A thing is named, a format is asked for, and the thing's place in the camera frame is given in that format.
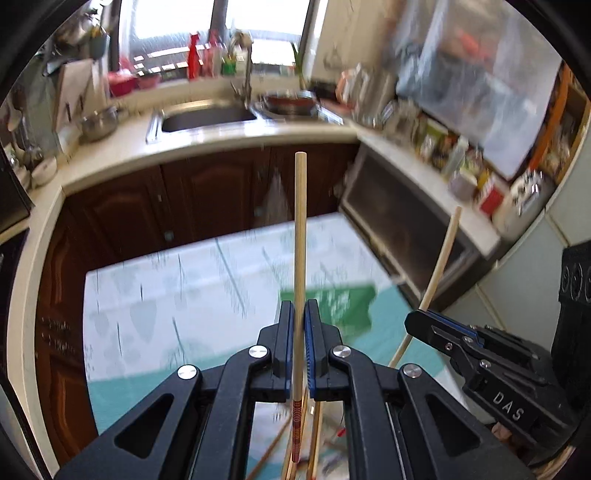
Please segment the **right hand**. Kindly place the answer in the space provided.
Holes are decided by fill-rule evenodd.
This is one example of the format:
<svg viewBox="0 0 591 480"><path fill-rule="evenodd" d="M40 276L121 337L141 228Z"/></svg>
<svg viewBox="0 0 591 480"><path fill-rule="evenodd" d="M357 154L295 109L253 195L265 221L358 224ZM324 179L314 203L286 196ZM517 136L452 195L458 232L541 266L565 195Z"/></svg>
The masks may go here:
<svg viewBox="0 0 591 480"><path fill-rule="evenodd" d="M501 442L507 442L512 436L512 432L499 422L491 428L491 432Z"/></svg>

